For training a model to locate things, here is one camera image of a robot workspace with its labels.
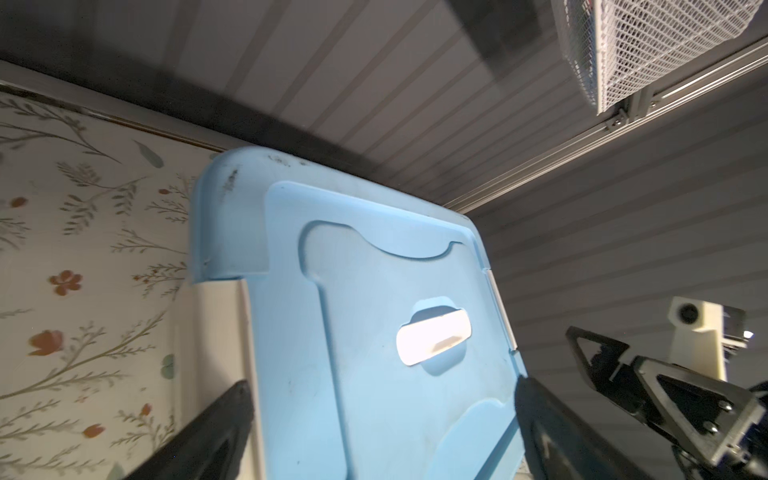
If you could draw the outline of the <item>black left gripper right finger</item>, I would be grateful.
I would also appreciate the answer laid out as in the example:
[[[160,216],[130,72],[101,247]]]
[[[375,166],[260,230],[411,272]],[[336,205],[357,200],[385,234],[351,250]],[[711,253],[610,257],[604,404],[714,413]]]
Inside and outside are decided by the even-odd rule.
[[[535,479],[649,477],[538,380],[517,381],[515,409]]]

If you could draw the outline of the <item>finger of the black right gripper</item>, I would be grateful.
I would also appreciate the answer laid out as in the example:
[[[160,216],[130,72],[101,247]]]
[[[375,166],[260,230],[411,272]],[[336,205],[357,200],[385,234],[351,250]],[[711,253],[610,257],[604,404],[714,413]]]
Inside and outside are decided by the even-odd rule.
[[[702,468],[767,466],[767,403],[751,390],[648,357],[632,362],[659,428]]]
[[[645,390],[632,366],[620,361],[629,345],[575,326],[565,337],[585,383],[634,419],[646,420]]]

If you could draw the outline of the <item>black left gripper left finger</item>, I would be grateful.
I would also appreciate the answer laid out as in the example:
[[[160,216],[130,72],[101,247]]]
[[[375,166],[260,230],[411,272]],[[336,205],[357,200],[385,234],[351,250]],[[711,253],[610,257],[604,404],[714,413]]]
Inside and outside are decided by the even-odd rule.
[[[240,380],[127,478],[235,480],[253,421],[250,385]]]

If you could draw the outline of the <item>white plastic storage bin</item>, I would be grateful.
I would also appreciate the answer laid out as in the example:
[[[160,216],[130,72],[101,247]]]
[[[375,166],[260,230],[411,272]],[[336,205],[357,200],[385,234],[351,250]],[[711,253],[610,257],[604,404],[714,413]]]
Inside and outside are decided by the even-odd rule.
[[[174,354],[173,412],[183,428],[240,380],[249,383],[254,420],[240,479],[265,479],[264,441],[245,280],[182,285],[169,310]]]

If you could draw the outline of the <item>blue plastic bin lid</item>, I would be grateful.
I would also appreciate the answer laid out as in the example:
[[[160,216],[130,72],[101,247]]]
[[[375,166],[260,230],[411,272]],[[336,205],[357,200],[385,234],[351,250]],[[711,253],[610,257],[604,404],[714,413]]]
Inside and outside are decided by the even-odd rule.
[[[187,275],[247,283],[265,479],[517,472],[525,368],[465,216],[236,149],[196,183]]]

